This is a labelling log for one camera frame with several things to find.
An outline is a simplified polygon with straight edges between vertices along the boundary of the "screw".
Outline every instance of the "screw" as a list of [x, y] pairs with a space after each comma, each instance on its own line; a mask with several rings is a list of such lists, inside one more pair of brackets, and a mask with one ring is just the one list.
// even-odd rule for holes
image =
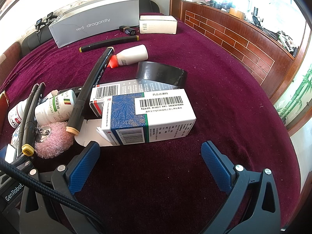
[[32, 170], [30, 170], [29, 174], [30, 174], [30, 175], [35, 175], [35, 174], [36, 174], [36, 172], [37, 172], [37, 170], [36, 170], [36, 169], [32, 169]]
[[62, 172], [63, 170], [65, 170], [65, 168], [66, 168], [65, 165], [62, 164], [62, 165], [59, 165], [59, 166], [58, 166], [57, 170], [58, 170], [59, 172]]
[[266, 174], [268, 174], [268, 175], [270, 175], [270, 174], [272, 173], [271, 170], [268, 169], [268, 168], [264, 169], [264, 172], [265, 172]]
[[244, 170], [244, 167], [238, 164], [237, 166], [235, 166], [235, 169], [238, 170], [239, 172], [242, 172]]

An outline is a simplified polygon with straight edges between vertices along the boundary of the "black tape roll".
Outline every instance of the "black tape roll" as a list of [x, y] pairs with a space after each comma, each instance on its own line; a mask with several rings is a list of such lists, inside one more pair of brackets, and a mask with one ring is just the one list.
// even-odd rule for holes
[[151, 61], [138, 63], [135, 78], [167, 83], [184, 88], [188, 73], [180, 68]]

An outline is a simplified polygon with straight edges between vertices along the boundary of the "metal clip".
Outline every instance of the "metal clip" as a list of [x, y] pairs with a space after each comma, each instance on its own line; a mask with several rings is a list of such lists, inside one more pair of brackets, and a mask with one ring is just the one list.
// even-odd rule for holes
[[51, 127], [36, 128], [35, 133], [37, 134], [35, 138], [36, 142], [41, 143], [50, 135]]

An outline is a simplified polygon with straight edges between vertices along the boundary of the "orange bottle cap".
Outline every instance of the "orange bottle cap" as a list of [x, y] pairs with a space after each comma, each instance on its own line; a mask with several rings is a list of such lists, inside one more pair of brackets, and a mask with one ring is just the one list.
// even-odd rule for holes
[[110, 62], [108, 63], [107, 67], [116, 68], [118, 67], [118, 60], [116, 55], [113, 55], [112, 58], [110, 58]]

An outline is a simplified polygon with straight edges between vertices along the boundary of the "pink sponge ball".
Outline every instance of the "pink sponge ball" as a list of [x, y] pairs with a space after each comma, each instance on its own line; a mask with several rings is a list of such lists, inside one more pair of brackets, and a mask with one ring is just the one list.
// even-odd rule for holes
[[44, 159], [54, 158], [74, 143], [74, 136], [66, 132], [67, 122], [55, 122], [41, 127], [51, 127], [51, 132], [43, 142], [35, 142], [35, 151], [37, 155]]

